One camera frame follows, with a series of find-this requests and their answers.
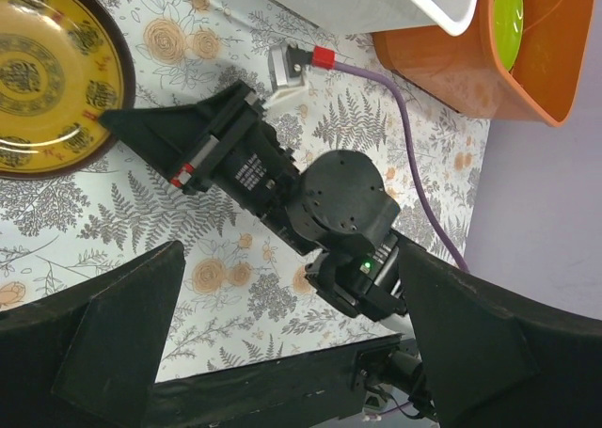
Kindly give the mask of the small yellow black dish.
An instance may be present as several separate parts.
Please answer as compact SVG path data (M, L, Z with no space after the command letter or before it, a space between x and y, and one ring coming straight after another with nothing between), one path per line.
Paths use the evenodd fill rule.
M90 165L116 142L99 116L134 102L129 47L98 0L1 0L3 178Z

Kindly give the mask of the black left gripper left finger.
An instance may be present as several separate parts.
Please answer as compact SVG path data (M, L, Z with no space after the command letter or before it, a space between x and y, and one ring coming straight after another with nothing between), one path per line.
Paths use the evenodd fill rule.
M185 267L167 242L1 313L4 427L139 427Z

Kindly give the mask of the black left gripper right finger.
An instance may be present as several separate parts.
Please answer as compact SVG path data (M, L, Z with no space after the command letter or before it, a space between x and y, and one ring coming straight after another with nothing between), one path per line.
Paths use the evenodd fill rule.
M601 323L401 249L404 298L443 427L598 427Z

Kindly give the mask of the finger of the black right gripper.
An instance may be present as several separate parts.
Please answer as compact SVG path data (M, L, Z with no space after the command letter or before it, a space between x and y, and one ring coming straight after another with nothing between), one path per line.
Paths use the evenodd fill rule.
M205 146L221 98L160 108L110 109L101 125L165 179L173 179Z

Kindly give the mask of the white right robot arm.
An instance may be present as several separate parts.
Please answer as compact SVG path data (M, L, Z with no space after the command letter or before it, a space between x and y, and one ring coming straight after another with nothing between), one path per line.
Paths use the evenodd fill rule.
M217 187L297 254L313 254L307 279L334 309L412 332L397 271L400 208L366 154L328 151L299 169L243 82L198 103L110 109L99 122L182 193Z

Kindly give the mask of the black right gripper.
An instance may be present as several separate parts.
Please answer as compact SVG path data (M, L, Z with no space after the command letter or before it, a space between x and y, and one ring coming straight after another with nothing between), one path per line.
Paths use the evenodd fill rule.
M295 252L314 253L306 278L334 309L379 323L405 317L400 208L372 160L335 150L300 170L263 112L244 83L171 109L171 183L185 194L217 186Z

